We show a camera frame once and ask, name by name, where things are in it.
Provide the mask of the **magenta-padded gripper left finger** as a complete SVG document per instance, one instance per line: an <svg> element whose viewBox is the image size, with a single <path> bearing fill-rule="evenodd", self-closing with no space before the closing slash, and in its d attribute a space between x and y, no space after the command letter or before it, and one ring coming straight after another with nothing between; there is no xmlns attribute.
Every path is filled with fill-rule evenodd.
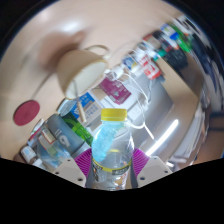
<svg viewBox="0 0 224 224"><path fill-rule="evenodd" d="M88 149L74 159L64 160L54 174L78 186L87 187L91 170L91 150Z"/></svg>

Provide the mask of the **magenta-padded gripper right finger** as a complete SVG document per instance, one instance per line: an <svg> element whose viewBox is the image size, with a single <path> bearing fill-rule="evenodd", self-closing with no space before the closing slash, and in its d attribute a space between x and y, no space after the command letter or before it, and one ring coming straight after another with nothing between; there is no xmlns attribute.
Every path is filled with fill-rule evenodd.
<svg viewBox="0 0 224 224"><path fill-rule="evenodd" d="M140 149L135 149L130 171L130 182L133 189L157 181L172 171L158 156L147 156Z"/></svg>

